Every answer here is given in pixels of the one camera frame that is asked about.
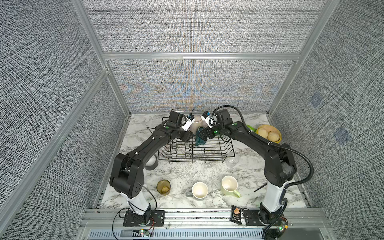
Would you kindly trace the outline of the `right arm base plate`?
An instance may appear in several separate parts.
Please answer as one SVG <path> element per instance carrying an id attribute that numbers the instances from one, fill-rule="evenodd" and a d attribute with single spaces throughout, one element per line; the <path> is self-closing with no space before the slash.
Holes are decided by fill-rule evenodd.
<path id="1" fill-rule="evenodd" d="M 247 208 L 242 210 L 244 220 L 246 223 L 246 226 L 263 226 L 264 224 L 260 220 L 260 215 L 259 215 L 260 210 L 249 210 Z"/>

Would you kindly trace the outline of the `black wire dish rack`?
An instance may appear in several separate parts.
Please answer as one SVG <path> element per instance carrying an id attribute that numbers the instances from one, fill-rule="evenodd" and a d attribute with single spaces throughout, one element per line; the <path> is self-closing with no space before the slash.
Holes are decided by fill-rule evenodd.
<path id="1" fill-rule="evenodd" d="M 172 109 L 173 112 L 182 114 L 181 126 L 184 125 L 186 116 L 193 114 L 193 109 Z M 203 146 L 195 146 L 196 136 L 188 142 L 184 143 L 180 139 L 172 140 L 166 146 L 162 147 L 156 157 L 158 160 L 167 160 L 169 163 L 173 162 L 209 162 L 221 161 L 224 162 L 226 158 L 233 158 L 235 156 L 232 140 L 227 136 L 217 136 L 211 140 L 207 140 Z"/>

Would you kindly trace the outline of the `amber glass cup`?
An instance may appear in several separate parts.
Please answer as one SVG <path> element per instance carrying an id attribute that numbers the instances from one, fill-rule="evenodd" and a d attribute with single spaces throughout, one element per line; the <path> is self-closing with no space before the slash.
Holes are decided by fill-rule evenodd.
<path id="1" fill-rule="evenodd" d="M 170 193 L 171 183 L 168 180 L 160 180 L 157 183 L 157 192 L 163 196 L 166 196 Z"/>

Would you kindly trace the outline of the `white grey ceramic mug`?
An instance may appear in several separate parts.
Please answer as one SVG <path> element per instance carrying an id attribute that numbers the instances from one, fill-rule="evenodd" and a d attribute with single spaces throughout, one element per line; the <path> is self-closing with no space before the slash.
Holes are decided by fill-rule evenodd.
<path id="1" fill-rule="evenodd" d="M 186 193 L 187 198 L 194 198 L 197 201 L 203 200 L 208 195 L 208 186 L 203 182 L 197 182 L 192 186 L 192 190 Z"/>

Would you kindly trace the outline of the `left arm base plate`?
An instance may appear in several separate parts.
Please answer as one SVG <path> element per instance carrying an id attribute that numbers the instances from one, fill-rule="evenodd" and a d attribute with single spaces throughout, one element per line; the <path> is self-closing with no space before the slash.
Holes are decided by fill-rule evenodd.
<path id="1" fill-rule="evenodd" d="M 140 216 L 133 213 L 131 210 L 126 211 L 123 226 L 124 227 L 163 227 L 165 221 L 164 210 L 156 210 L 145 212 Z"/>

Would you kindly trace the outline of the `dark green ceramic mug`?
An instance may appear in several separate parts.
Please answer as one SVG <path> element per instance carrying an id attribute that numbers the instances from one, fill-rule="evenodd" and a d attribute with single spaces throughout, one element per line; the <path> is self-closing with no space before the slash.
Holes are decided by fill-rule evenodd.
<path id="1" fill-rule="evenodd" d="M 203 146 L 205 145 L 207 142 L 207 138 L 204 137 L 204 136 L 201 136 L 201 135 L 197 135 L 196 136 L 196 140 L 195 140 L 195 146 L 198 147 L 198 146 Z"/>

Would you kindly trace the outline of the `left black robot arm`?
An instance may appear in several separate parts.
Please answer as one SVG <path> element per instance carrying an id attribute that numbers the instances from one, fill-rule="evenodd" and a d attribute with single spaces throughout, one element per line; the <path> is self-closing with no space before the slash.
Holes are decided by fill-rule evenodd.
<path id="1" fill-rule="evenodd" d="M 188 142 L 193 137 L 190 126 L 194 120 L 194 117 L 189 118 L 176 111 L 171 111 L 168 119 L 154 127 L 150 137 L 141 145 L 127 154 L 118 154 L 115 157 L 110 186 L 127 199 L 131 213 L 142 224 L 150 221 L 153 211 L 142 193 L 144 169 L 153 170 L 158 166 L 158 161 L 151 166 L 148 166 L 147 163 L 158 150 L 172 140 L 180 139 L 185 143 Z"/>

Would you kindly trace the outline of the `clear glass cup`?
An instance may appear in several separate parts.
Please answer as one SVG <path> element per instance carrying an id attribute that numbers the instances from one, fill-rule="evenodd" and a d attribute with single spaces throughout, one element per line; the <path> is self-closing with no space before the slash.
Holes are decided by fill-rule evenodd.
<path id="1" fill-rule="evenodd" d="M 228 168 L 234 168 L 239 163 L 239 161 L 240 160 L 236 157 L 226 158 L 225 164 Z"/>

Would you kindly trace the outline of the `pink ceramic mug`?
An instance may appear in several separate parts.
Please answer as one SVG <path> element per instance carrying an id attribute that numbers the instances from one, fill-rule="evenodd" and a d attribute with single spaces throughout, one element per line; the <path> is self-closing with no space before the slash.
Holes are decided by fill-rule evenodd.
<path id="1" fill-rule="evenodd" d="M 200 127 L 206 128 L 207 126 L 208 126 L 207 123 L 200 116 L 195 116 L 194 122 L 190 126 L 190 130 L 196 136 L 197 130 Z"/>

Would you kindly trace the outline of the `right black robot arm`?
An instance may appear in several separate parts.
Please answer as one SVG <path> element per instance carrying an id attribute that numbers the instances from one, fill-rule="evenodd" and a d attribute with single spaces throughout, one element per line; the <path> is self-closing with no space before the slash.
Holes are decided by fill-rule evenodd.
<path id="1" fill-rule="evenodd" d="M 202 120 L 208 127 L 200 134 L 203 139 L 215 136 L 228 136 L 250 147 L 265 160 L 264 175 L 267 180 L 267 192 L 260 204 L 259 216 L 264 225 L 273 225 L 282 216 L 288 201 L 285 194 L 297 171 L 293 154 L 289 145 L 276 144 L 252 131 L 245 119 L 234 106 L 220 106 L 210 113 L 204 112 Z"/>

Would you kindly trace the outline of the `light green ceramic mug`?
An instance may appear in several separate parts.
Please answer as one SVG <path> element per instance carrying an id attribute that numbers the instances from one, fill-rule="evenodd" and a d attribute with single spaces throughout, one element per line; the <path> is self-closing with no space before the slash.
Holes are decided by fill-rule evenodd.
<path id="1" fill-rule="evenodd" d="M 238 192 L 238 181 L 232 176 L 225 176 L 221 181 L 221 191 L 224 195 L 241 197 Z"/>

